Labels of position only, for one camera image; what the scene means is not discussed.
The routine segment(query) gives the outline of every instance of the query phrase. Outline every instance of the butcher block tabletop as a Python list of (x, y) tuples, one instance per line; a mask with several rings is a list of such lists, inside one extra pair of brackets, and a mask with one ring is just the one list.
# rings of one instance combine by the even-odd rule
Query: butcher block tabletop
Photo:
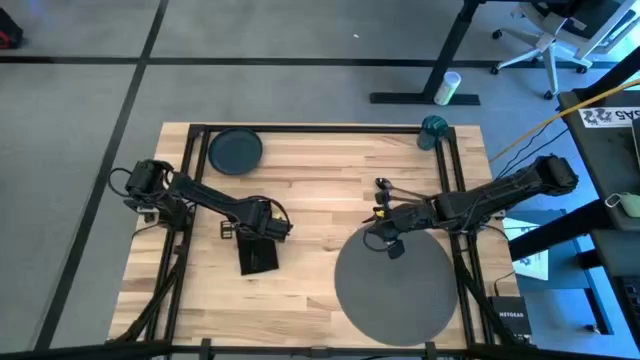
[[(165, 123), (155, 159), (179, 169), (189, 126)], [(491, 181), (480, 127), (456, 126), (455, 130), (467, 189)], [(414, 134), (302, 130), (261, 132), (259, 136), (264, 153), (257, 169), (243, 176), (227, 176), (207, 161), (202, 183), (236, 198), (264, 195), (282, 203), (294, 227), (286, 241), (277, 244), (280, 268), (241, 276), (235, 239), (220, 238), (220, 221), (225, 218), (199, 207), (173, 343), (199, 345), (201, 339), (210, 338), (220, 346), (388, 347), (361, 333), (342, 312), (334, 288), (334, 267), (345, 241), (372, 215), (376, 177), (423, 194), (442, 192), (435, 151), (420, 150)], [(199, 141), (191, 159), (192, 177)], [(446, 144), (445, 156), (455, 189)], [(491, 225), (502, 228), (496, 220)], [(138, 228), (145, 226), (140, 219)], [(447, 233), (429, 232), (451, 256)], [(132, 240), (110, 338), (123, 333), (151, 298), (165, 234), (166, 229), (156, 227)], [(493, 295), (493, 282), (513, 271), (507, 241), (488, 229), (478, 234), (477, 246), (485, 289), (487, 295)], [(514, 276), (501, 280), (499, 286), (503, 296), (518, 295)], [(471, 294), (469, 303), (476, 340), (482, 341), (480, 315)], [(161, 308), (157, 337), (164, 334), (167, 304), (165, 301)], [(438, 349), (466, 348), (459, 304), (447, 327), (432, 341)]]

